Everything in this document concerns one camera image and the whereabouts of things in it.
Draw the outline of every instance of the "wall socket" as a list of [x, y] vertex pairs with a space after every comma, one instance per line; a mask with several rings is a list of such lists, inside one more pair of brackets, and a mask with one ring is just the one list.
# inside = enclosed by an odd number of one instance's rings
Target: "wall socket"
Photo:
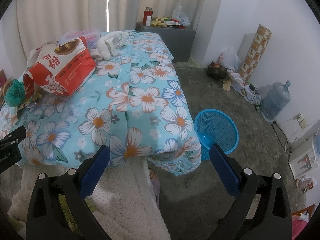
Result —
[[299, 125], [302, 129], [305, 129], [308, 126], [307, 121], [301, 112], [296, 116], [296, 119], [299, 121]]

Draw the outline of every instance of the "bed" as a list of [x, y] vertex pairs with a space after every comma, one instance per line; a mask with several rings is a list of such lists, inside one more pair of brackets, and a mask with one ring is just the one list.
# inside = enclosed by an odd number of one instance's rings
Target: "bed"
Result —
[[107, 145], [114, 167], [148, 156], [175, 175], [191, 172], [200, 164], [201, 146], [172, 59], [158, 34], [129, 31], [126, 45], [97, 62], [72, 96], [47, 93], [18, 115], [4, 104], [0, 137], [26, 127], [18, 165], [77, 168]]

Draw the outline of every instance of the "patterned cardboard roll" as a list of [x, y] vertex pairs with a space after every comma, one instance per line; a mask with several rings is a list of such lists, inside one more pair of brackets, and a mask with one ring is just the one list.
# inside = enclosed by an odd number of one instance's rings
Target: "patterned cardboard roll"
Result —
[[272, 32], [269, 29], [259, 24], [257, 33], [239, 70], [239, 74], [245, 81], [249, 80], [254, 69], [257, 67], [271, 35]]

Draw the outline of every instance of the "blue plastic basket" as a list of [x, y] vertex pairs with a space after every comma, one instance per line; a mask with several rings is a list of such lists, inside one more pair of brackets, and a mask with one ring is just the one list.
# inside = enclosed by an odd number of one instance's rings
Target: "blue plastic basket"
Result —
[[209, 149], [214, 143], [218, 143], [228, 154], [239, 142], [235, 123], [225, 113], [216, 109], [206, 109], [197, 114], [195, 130], [201, 143], [201, 160], [209, 159]]

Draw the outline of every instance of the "red thermos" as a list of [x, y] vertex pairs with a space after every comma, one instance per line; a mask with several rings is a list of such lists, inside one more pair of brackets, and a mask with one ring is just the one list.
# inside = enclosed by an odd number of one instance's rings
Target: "red thermos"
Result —
[[147, 23], [147, 16], [150, 16], [152, 19], [153, 9], [151, 7], [146, 7], [144, 14], [143, 14], [143, 25], [146, 25]]

